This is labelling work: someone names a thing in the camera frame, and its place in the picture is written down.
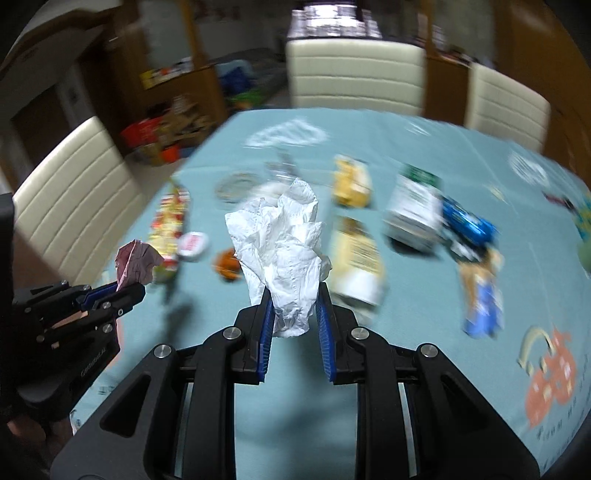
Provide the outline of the person's left hand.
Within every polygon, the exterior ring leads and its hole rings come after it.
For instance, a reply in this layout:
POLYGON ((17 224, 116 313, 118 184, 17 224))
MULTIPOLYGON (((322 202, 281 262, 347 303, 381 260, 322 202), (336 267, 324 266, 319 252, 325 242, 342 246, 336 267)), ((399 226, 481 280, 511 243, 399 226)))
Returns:
POLYGON ((10 432, 26 448, 39 453, 48 463, 60 453, 73 437, 73 430, 68 418, 41 426, 27 417, 17 417, 7 423, 10 432))

